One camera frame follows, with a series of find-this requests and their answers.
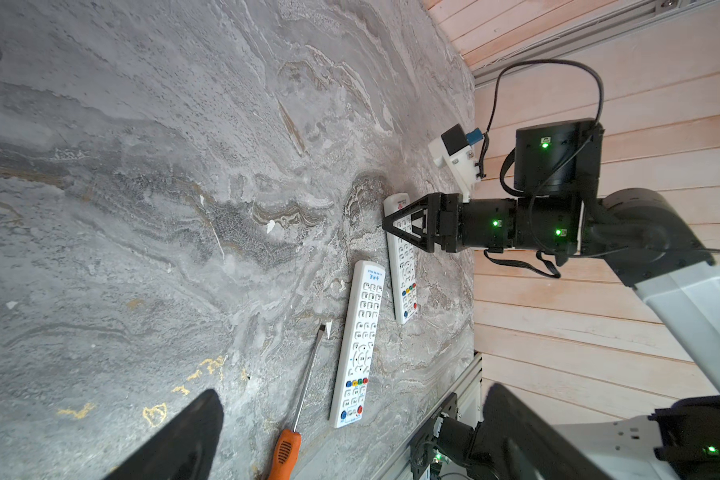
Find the screwdriver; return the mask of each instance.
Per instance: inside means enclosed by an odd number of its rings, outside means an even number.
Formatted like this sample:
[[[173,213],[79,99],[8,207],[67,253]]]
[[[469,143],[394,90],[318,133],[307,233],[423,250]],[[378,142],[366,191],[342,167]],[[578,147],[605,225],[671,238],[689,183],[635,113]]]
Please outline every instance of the screwdriver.
[[[296,466],[296,460],[298,460],[298,450],[302,446],[302,436],[296,432],[296,427],[298,425],[298,418],[302,414],[304,398],[307,396],[307,385],[309,384],[309,377],[312,376],[312,367],[315,365],[317,347],[320,345],[322,336],[325,335],[325,333],[326,326],[320,325],[320,329],[317,331],[315,346],[312,348],[312,355],[309,357],[307,373],[304,376],[302,383],[302,393],[298,398],[296,418],[293,420],[293,426],[283,430],[280,434],[280,438],[277,439],[275,454],[272,456],[272,470],[269,472],[269,477],[267,477],[268,480],[289,480],[291,472],[293,472],[293,467]]]

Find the blue connector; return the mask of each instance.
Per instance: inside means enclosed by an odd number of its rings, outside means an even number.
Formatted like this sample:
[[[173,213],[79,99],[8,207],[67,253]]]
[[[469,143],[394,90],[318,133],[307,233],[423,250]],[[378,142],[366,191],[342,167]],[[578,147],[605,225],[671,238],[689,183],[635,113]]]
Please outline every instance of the blue connector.
[[[467,142],[469,142],[470,145],[474,145],[482,139],[483,134],[480,133],[479,128],[476,128],[467,134]]]

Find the white remote control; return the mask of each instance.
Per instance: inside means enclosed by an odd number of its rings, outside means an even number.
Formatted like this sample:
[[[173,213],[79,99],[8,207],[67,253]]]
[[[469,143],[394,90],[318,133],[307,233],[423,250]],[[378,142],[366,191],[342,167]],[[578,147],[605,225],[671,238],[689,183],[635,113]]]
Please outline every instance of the white remote control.
[[[407,206],[408,194],[394,194],[384,200],[384,216],[391,215]],[[412,232],[411,217],[407,216],[394,222],[394,225],[406,232]],[[389,269],[392,275],[392,298],[394,318],[401,324],[409,321],[418,312],[416,301],[416,269],[413,260],[414,246],[392,234],[387,234],[389,248]]]
[[[342,354],[338,358],[336,387],[333,389],[330,420],[334,428],[349,425],[362,417],[384,275],[384,267],[379,264],[367,260],[355,264]]]

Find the gray marble tabletop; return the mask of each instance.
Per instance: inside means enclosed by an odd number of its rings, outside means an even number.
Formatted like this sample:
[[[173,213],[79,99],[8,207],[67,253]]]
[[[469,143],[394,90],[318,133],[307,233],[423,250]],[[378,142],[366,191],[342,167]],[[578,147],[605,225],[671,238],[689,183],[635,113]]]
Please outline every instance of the gray marble tabletop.
[[[389,291],[364,419],[328,424],[382,200],[473,81],[418,0],[0,0],[0,480],[101,478],[203,389],[212,478],[265,478],[318,326],[294,478],[368,478],[472,356],[469,252]]]

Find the wooden wall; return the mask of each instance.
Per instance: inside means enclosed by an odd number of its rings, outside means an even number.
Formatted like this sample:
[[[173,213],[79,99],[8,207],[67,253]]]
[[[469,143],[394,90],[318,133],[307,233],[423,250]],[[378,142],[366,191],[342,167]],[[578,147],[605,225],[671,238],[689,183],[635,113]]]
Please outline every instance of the wooden wall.
[[[470,69],[639,0],[422,0]]]
[[[600,194],[658,190],[705,245],[720,248],[720,2],[568,58],[605,83]],[[475,93],[482,128],[493,92]],[[594,116],[596,89],[584,72],[544,65],[504,79],[498,102],[477,198],[507,197],[497,176],[517,128]],[[538,264],[531,252],[504,257]],[[603,261],[571,260],[562,280],[550,280],[481,252],[475,259],[475,349],[486,353],[486,387],[505,383],[552,423],[629,418],[716,393]]]

